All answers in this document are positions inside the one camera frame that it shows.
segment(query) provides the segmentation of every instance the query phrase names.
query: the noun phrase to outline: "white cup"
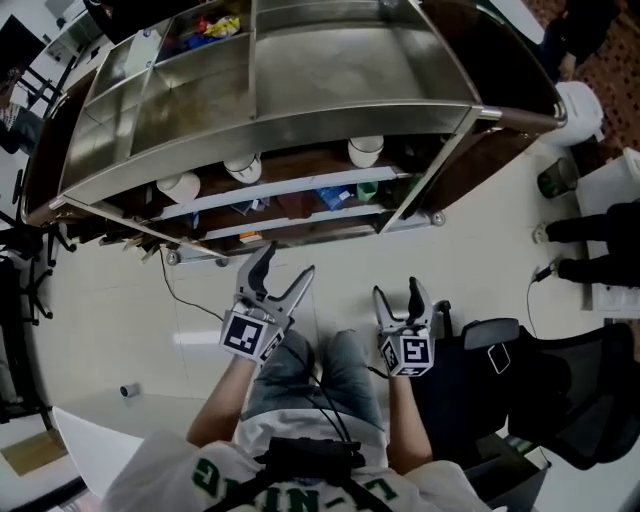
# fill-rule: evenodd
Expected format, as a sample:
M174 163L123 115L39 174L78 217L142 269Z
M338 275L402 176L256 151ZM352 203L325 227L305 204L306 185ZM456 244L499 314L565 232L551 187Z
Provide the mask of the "white cup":
M255 183L262 176L260 155L247 155L222 162L231 176L242 183Z
M156 181L158 190L176 203L188 203L198 197L200 178L191 171Z
M382 135L349 139L349 157L354 165L366 169L376 163L383 147Z

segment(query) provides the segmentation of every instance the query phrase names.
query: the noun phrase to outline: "green lettering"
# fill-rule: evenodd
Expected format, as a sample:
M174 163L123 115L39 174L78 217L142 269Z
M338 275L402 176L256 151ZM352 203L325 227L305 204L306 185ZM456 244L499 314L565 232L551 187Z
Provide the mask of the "green lettering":
M267 497L264 500L262 512L280 512L280 489L277 487L269 487L267 489Z
M238 487L240 485L240 482L238 482L237 480L231 480L231 478L225 478L224 482L226 484L226 490L225 490L225 494L224 497L226 498L227 496L229 496L229 493L231 491L233 491L236 487ZM256 506L256 502L255 500L251 500L251 501L245 501L244 502L245 505L251 505L253 507Z
M196 465L196 470L193 472L191 480L196 485L205 491L209 496L215 498L218 495L218 480L220 479L220 472L215 467L213 462L207 459L200 459Z
M382 478L377 478L376 480L371 480L364 484L364 488L368 491L373 491L376 487L379 487L384 493L384 499L386 501L391 501L398 497L398 494L389 486L386 480ZM358 507L357 510L366 510L366 507Z
M318 512L318 492L289 489L289 512Z
M324 508L330 509L336 505L340 505L341 503L345 503L344 498L336 498L335 500L331 500L329 503L325 503Z

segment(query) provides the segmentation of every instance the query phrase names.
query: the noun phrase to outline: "tiled floor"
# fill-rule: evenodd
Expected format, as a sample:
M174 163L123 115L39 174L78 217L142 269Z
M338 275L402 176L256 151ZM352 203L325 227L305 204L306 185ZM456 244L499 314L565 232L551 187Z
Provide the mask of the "tiled floor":
M571 201L549 202L536 174L558 154L536 145L447 212L443 228L279 251L267 287L282 293L306 266L316 278L295 313L310 339L354 328L373 341L371 290L378 284L394 303L408 300L416 276L432 299L448 299L458 327L490 317L517 317L529 327L527 285L536 267L571 246L540 247L537 223L575 214ZM52 404L100 389L140 382L147 393L206 397L229 360L217 345L220 323L176 303L159 257L146 265L121 246L81 246L61 252L48 287L55 318L35 328L38 365ZM176 294L223 312L231 304L241 260L168 268ZM542 337L578 334L602 325L582 311L580 286L549 279L534 286L531 313Z

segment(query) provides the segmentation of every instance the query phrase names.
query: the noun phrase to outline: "black pants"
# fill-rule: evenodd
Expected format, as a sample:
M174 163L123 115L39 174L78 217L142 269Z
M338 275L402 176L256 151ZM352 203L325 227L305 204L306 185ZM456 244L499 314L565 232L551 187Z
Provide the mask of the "black pants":
M592 260L562 260L558 265L558 276L574 283L640 286L640 262L634 262L627 254L611 251L612 229L611 219L604 214L549 224L547 235L551 242L607 242L610 252Z

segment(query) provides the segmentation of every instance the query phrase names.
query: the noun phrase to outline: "black and white marker cube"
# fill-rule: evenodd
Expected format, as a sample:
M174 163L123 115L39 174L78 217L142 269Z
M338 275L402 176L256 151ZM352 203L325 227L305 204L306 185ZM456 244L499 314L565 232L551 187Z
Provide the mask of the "black and white marker cube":
M388 336L380 352L389 375L420 377L433 367L433 341L421 336Z
M220 345L232 354L264 363L283 338L282 329L272 324L227 311Z

